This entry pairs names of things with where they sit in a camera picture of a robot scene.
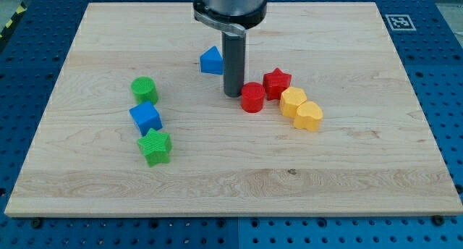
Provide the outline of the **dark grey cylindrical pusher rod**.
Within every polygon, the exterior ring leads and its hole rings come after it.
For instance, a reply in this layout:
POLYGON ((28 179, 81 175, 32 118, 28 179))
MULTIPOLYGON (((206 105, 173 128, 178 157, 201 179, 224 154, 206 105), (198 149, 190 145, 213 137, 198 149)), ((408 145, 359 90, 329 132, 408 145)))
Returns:
POLYGON ((231 98, 241 95, 245 81, 245 37, 222 33, 224 93, 231 98))

